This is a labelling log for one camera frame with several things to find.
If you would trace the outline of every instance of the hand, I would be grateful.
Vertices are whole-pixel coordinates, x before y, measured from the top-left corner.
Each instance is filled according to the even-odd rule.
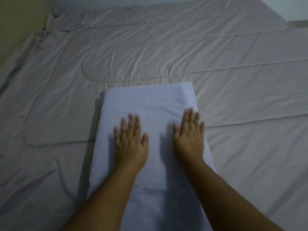
[[[181,163],[203,160],[205,124],[199,124],[199,120],[200,114],[190,108],[184,112],[181,129],[177,124],[173,126],[173,150]]]
[[[140,119],[129,114],[128,128],[126,119],[121,120],[121,132],[117,127],[114,128],[115,136],[115,162],[116,165],[135,167],[141,170],[148,158],[149,136],[144,133],[141,139]]]

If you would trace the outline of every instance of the bedding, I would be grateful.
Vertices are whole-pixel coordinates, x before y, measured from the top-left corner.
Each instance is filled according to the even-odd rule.
[[[111,88],[192,82],[218,174],[308,227],[308,39],[260,0],[56,17],[0,66],[0,227],[59,230],[87,198]]]
[[[137,175],[121,230],[212,230],[184,171],[172,152],[172,125],[183,111],[198,111],[191,82],[107,89],[100,94],[101,118],[95,140],[88,197],[114,167],[113,128],[130,111],[149,133],[147,163]],[[204,139],[205,162],[215,170]]]

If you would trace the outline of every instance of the folded white sheet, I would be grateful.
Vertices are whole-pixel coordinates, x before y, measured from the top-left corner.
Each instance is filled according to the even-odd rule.
[[[121,230],[211,230],[172,152],[172,125],[181,122],[185,108],[198,110],[192,83],[114,88],[101,93],[101,101],[88,196],[114,167],[113,128],[132,112],[149,133],[149,157],[136,178]],[[206,139],[204,160],[215,170]]]

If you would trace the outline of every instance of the left hand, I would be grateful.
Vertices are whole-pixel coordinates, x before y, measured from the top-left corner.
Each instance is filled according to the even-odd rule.
[[[148,158],[149,136],[144,133],[141,139],[141,124],[139,116],[134,120],[129,114],[128,127],[126,119],[121,119],[121,131],[114,128],[115,162],[116,165],[135,167],[138,171],[143,168]]]

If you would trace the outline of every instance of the bed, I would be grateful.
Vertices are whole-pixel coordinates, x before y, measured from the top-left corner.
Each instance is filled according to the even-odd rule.
[[[260,0],[49,15],[0,67],[0,227],[59,230],[86,200],[108,88],[192,82],[218,174],[308,227],[308,37]]]

